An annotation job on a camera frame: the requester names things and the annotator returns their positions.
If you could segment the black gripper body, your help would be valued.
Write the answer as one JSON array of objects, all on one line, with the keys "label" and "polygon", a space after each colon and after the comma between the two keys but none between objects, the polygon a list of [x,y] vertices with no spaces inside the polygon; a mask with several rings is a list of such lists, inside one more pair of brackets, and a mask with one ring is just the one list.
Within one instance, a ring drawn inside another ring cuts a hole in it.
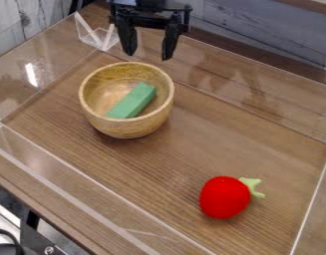
[{"label": "black gripper body", "polygon": [[108,0],[110,23],[124,21],[131,27],[165,29],[175,26],[181,33],[189,31],[193,7],[177,0]]}]

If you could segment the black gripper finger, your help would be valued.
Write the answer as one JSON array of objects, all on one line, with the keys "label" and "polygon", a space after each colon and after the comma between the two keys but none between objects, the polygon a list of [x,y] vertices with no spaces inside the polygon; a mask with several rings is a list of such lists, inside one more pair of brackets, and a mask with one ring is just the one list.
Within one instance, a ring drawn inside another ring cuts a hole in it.
[{"label": "black gripper finger", "polygon": [[138,31],[127,17],[116,17],[116,27],[123,51],[131,56],[138,48]]},{"label": "black gripper finger", "polygon": [[165,37],[163,37],[163,60],[169,60],[173,57],[173,52],[177,46],[178,36],[179,36],[179,21],[181,17],[177,13],[173,13],[167,24],[165,26]]}]

